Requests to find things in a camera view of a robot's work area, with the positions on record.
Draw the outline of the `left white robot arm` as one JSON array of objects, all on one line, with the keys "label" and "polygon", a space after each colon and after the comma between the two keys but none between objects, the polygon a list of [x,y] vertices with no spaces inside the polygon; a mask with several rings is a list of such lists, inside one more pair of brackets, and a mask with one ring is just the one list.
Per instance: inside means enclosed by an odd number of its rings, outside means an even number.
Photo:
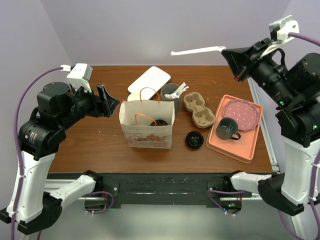
[{"label": "left white robot arm", "polygon": [[50,166],[66,131],[86,116],[110,117],[119,105],[99,84],[97,93],[64,82],[44,86],[37,94],[37,107],[18,132],[17,178],[10,204],[0,212],[0,219],[13,224],[15,230],[28,236],[51,227],[62,211],[84,196],[103,194],[103,177],[88,170],[76,180],[54,191],[45,191]]}]

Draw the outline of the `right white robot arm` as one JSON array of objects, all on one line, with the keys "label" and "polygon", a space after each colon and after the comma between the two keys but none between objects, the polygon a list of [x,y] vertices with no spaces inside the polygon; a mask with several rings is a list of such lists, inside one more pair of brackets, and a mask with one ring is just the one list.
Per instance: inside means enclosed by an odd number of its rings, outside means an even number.
[{"label": "right white robot arm", "polygon": [[224,177],[223,192],[257,193],[269,206],[295,216],[305,204],[320,202],[318,175],[313,168],[320,158],[320,55],[312,52],[291,69],[273,60],[279,48],[265,38],[250,47],[223,49],[236,81],[253,79],[277,104],[276,118],[285,144],[282,174],[258,175],[235,171]]}]

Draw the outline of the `black coffee cup lid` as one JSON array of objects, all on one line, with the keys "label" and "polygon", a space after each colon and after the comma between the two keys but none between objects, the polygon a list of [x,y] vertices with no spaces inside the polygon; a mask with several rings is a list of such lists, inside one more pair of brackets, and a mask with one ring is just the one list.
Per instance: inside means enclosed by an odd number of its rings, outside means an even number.
[{"label": "black coffee cup lid", "polygon": [[150,124],[150,126],[153,126],[153,127],[167,126],[167,125],[168,125],[168,123],[162,119],[157,119],[155,121],[152,121]]}]

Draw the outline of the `beige paper takeout bag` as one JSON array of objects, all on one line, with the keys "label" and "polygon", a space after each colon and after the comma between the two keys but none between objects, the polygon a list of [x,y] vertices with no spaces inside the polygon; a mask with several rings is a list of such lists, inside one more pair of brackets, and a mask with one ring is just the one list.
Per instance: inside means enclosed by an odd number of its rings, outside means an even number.
[{"label": "beige paper takeout bag", "polygon": [[[150,126],[152,121],[164,120],[166,126]],[[127,143],[132,148],[170,149],[175,122],[173,101],[123,101],[119,109],[119,122]]]}]

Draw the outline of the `white sugar stick packet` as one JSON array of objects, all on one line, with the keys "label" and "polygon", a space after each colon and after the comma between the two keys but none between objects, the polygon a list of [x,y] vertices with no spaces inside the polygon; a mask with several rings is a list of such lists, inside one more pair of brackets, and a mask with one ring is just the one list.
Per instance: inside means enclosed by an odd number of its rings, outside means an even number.
[{"label": "white sugar stick packet", "polygon": [[211,46],[211,47],[203,47],[197,49],[183,50],[183,51],[171,51],[171,56],[181,56],[181,55],[191,55],[198,53],[207,53],[207,52],[222,52],[225,50],[225,46]]}]

